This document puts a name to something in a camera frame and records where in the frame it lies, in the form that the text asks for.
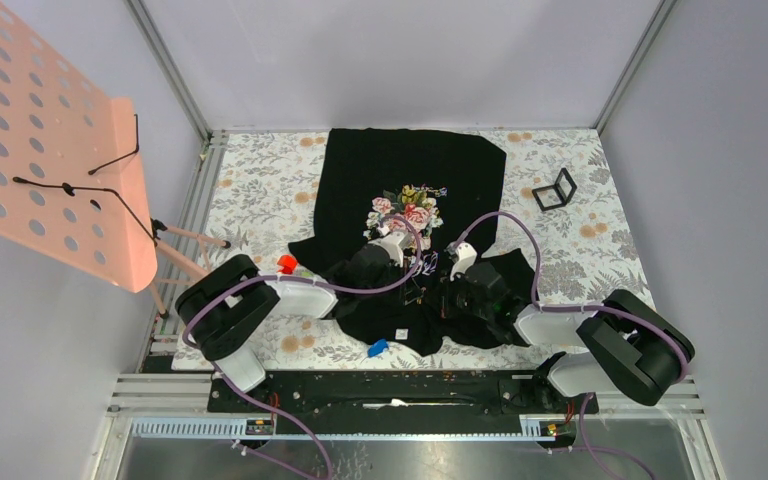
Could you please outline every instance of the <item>black wire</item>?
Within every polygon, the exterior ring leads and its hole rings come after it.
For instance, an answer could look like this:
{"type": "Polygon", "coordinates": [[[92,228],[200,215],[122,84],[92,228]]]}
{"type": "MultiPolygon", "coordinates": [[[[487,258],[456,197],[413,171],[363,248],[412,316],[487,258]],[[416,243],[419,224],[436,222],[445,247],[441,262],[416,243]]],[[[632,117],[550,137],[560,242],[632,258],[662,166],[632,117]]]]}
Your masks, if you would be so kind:
{"type": "Polygon", "coordinates": [[[122,155],[119,158],[115,158],[115,159],[105,163],[104,165],[99,165],[99,166],[93,168],[92,170],[90,170],[89,172],[87,172],[88,174],[95,175],[96,172],[98,172],[102,168],[109,167],[110,165],[113,165],[116,162],[119,162],[121,160],[124,160],[124,159],[132,156],[132,155],[136,155],[137,153],[139,153],[139,151],[140,151],[140,117],[137,116],[136,113],[134,114],[134,123],[137,125],[137,146],[134,148],[134,151],[132,151],[131,153],[126,153],[125,155],[122,155]]]}
{"type": "Polygon", "coordinates": [[[145,232],[146,235],[148,235],[148,238],[151,239],[152,243],[154,243],[155,246],[157,246],[157,240],[154,238],[154,235],[152,235],[151,231],[146,228],[145,225],[143,225],[143,222],[140,221],[139,217],[137,217],[137,214],[134,213],[133,210],[131,210],[131,207],[128,205],[127,202],[125,202],[125,199],[122,198],[121,195],[119,195],[119,192],[116,190],[113,190],[112,188],[98,188],[98,187],[73,187],[72,185],[69,185],[66,182],[63,182],[62,185],[47,185],[44,183],[37,183],[32,182],[30,180],[26,180],[22,177],[13,177],[13,181],[16,183],[24,183],[28,185],[33,185],[35,187],[40,188],[59,188],[62,189],[64,192],[66,192],[66,195],[69,195],[70,197],[75,196],[75,190],[86,190],[90,192],[106,192],[106,193],[112,193],[113,195],[116,195],[116,198],[119,199],[119,202],[122,203],[122,205],[125,206],[125,208],[128,210],[128,213],[131,214],[131,217],[134,218],[134,220],[137,221],[138,224],[140,224],[140,228],[143,229],[143,232],[145,232]]]}

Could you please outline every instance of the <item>orange perforated panel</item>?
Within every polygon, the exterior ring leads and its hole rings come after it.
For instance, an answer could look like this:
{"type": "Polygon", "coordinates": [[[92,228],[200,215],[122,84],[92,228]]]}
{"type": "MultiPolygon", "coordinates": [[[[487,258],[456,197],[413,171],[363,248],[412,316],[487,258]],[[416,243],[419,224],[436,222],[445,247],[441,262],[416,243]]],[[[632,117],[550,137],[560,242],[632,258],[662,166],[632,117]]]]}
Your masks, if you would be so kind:
{"type": "Polygon", "coordinates": [[[154,244],[107,192],[18,184],[111,188],[150,228],[139,155],[89,175],[134,149],[130,100],[110,99],[0,2],[0,235],[124,289],[157,270],[154,244]]]}

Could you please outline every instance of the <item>gray leaf pattern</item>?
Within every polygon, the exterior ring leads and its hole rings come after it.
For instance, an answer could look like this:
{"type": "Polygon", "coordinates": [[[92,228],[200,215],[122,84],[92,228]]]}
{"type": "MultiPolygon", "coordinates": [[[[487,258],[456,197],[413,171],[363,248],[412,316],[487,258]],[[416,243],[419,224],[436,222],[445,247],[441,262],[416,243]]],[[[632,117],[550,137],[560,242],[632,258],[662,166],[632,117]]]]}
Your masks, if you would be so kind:
{"type": "MultiPolygon", "coordinates": [[[[626,288],[651,305],[646,278],[629,233],[610,170],[593,130],[463,131],[481,135],[507,153],[501,207],[521,218],[541,244],[542,298],[551,303],[602,300],[626,288]],[[541,213],[531,194],[566,167],[579,190],[565,208],[541,213]]],[[[209,248],[214,267],[237,253],[252,257],[263,272],[277,270],[287,243],[313,235],[313,208],[322,172],[327,132],[241,133],[230,137],[205,232],[228,240],[230,249],[209,248]]],[[[486,253],[521,248],[534,264],[527,238],[501,220],[496,243],[486,253]]],[[[400,344],[367,357],[368,346],[345,335],[337,323],[297,316],[268,317],[248,344],[267,369],[528,369],[561,345],[490,350],[445,338],[426,357],[400,344]]],[[[210,370],[200,352],[178,342],[176,370],[210,370]]]]}

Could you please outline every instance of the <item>floral print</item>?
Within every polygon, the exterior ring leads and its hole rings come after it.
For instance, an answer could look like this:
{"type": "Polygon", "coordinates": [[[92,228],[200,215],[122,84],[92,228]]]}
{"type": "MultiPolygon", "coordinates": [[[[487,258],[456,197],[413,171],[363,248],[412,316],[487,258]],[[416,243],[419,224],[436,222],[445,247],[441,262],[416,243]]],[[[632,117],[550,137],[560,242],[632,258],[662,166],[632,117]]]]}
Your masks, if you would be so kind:
{"type": "MultiPolygon", "coordinates": [[[[481,135],[507,153],[501,207],[522,219],[540,242],[542,298],[553,303],[594,302],[616,288],[625,288],[652,304],[594,130],[461,133],[481,135]],[[570,205],[540,212],[531,191],[548,185],[561,167],[570,171],[578,192],[570,205]]],[[[205,233],[230,241],[233,248],[212,248],[209,254],[214,266],[245,253],[262,271],[275,272],[278,258],[287,253],[287,243],[313,235],[313,209],[327,138],[327,132],[230,136],[205,233]]],[[[436,202],[431,200],[447,193],[444,186],[436,187],[394,185],[392,195],[382,192],[369,199],[370,214],[401,210],[412,225],[422,227],[423,237],[430,239],[447,213],[434,211],[436,202]],[[423,191],[425,199],[420,201],[423,191]]],[[[534,264],[533,249],[522,232],[513,222],[500,220],[496,243],[485,255],[516,248],[534,264]]],[[[570,350],[559,345],[506,345],[482,350],[446,338],[437,353],[426,357],[391,344],[381,355],[367,358],[368,346],[345,335],[336,322],[297,316],[268,317],[248,344],[267,369],[528,369],[555,352],[570,350]]],[[[172,368],[210,370],[211,366],[199,351],[179,340],[172,368]]]]}

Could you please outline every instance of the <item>white wall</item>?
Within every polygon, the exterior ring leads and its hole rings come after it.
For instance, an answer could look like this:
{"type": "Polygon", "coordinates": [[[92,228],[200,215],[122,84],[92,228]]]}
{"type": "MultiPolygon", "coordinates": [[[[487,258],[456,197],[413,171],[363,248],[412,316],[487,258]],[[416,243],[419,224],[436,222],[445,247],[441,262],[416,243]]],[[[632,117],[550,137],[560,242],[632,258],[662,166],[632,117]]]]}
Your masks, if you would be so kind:
{"type": "MultiPolygon", "coordinates": [[[[124,3],[6,3],[108,95],[133,99],[152,213],[174,222],[199,141],[124,3]]],[[[0,479],[80,477],[150,306],[0,238],[0,479]]]]}
{"type": "Polygon", "coordinates": [[[589,126],[658,0],[146,0],[214,128],[589,126]]]}
{"type": "Polygon", "coordinates": [[[679,2],[603,141],[728,478],[768,478],[768,2],[679,2]]]}

